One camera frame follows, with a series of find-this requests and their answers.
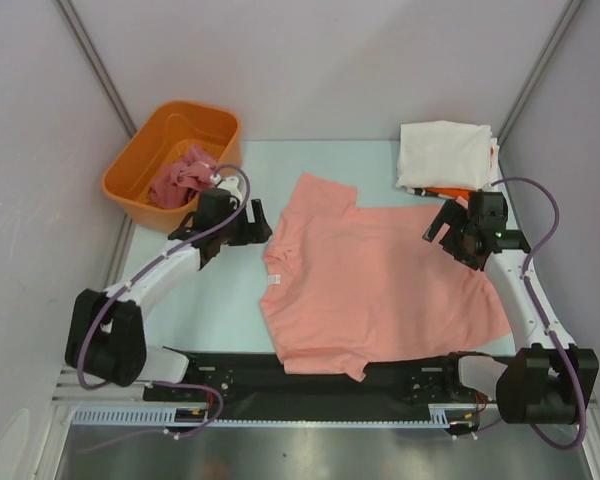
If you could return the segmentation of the dark pink t-shirt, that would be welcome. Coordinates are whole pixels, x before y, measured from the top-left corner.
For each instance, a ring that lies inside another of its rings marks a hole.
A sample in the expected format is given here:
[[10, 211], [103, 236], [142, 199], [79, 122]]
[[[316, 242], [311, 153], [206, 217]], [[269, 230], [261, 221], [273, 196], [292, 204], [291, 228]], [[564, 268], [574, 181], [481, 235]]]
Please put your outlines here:
[[159, 169], [149, 186], [149, 202], [166, 210], [185, 206], [214, 185], [217, 166], [217, 160], [202, 147], [189, 146], [176, 161]]

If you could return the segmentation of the light pink t-shirt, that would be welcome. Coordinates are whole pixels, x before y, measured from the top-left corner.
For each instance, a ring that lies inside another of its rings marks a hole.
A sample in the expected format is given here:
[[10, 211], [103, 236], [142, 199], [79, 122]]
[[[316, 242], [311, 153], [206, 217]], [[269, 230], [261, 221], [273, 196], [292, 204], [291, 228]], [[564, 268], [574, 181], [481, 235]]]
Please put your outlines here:
[[354, 187], [300, 177], [263, 255], [260, 307], [286, 373], [361, 381], [370, 363], [474, 350], [509, 333], [485, 274], [424, 240], [437, 211], [362, 208]]

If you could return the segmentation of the orange plastic basket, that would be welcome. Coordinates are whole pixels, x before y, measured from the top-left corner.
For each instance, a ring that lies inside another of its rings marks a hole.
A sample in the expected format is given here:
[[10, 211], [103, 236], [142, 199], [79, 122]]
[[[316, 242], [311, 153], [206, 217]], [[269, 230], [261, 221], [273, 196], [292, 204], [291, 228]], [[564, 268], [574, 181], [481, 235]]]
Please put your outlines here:
[[102, 179], [104, 194], [137, 224], [169, 233], [197, 201], [161, 209], [149, 200], [149, 188], [162, 166], [197, 145], [220, 164], [242, 164], [241, 122], [222, 108], [177, 100], [157, 108], [122, 150]]

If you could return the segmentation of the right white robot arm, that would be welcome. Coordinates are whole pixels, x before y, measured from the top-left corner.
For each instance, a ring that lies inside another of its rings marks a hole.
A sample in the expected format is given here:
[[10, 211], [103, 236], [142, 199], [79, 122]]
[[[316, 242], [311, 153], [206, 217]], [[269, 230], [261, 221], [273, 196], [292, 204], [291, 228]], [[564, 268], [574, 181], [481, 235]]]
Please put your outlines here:
[[507, 360], [461, 354], [441, 376], [443, 393], [464, 401], [475, 391], [495, 400], [508, 424], [582, 426], [599, 370], [595, 352], [577, 346], [541, 290], [532, 249], [507, 226], [500, 193], [472, 193], [467, 205], [446, 201], [423, 238], [485, 274], [510, 325], [516, 349]]

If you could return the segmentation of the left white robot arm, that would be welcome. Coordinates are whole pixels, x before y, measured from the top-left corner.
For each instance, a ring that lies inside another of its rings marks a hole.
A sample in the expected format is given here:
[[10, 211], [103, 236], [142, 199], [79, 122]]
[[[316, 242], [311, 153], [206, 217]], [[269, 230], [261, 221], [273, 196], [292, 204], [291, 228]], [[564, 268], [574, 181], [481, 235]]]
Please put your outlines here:
[[[214, 189], [196, 211], [185, 215], [160, 253], [134, 276], [102, 291], [83, 290], [76, 298], [65, 362], [86, 390], [137, 381], [165, 384], [177, 398], [194, 397], [201, 376], [184, 353], [147, 344], [144, 321], [184, 280], [198, 273], [221, 248], [263, 244], [272, 235], [259, 199], [236, 202]], [[251, 206], [249, 219], [246, 206]]]

